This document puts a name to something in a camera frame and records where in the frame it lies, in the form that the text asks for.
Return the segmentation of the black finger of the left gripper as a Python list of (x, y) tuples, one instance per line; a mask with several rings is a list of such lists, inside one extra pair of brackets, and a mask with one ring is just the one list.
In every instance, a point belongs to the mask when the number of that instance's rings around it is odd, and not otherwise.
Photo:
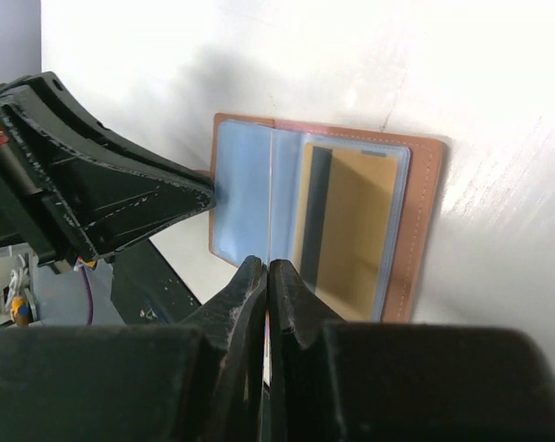
[(98, 261), (214, 204), (209, 177), (107, 128), (55, 73), (0, 84), (0, 248)]

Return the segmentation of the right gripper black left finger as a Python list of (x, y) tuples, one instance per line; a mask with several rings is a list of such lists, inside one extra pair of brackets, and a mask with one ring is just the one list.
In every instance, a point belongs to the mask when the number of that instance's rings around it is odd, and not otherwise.
[(176, 325), (0, 330), (0, 441), (255, 441), (267, 269)]

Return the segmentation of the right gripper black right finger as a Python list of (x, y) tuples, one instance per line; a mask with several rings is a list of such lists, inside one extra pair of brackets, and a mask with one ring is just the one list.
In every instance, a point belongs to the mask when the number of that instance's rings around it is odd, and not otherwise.
[(275, 441), (555, 441), (555, 377), (524, 333), (343, 320), (268, 273)]

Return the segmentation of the brown leather card holder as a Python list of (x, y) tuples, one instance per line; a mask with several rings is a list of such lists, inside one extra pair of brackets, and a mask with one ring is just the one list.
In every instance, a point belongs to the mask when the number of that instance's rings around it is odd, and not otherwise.
[(266, 262), (270, 134), (274, 135), (271, 262), (286, 260), (295, 270), (295, 221), (305, 145), (397, 160), (383, 265), (370, 320), (406, 321), (433, 211), (443, 143), (418, 136), (217, 114), (212, 150), (216, 206), (210, 217), (209, 249), (233, 265), (251, 255)]

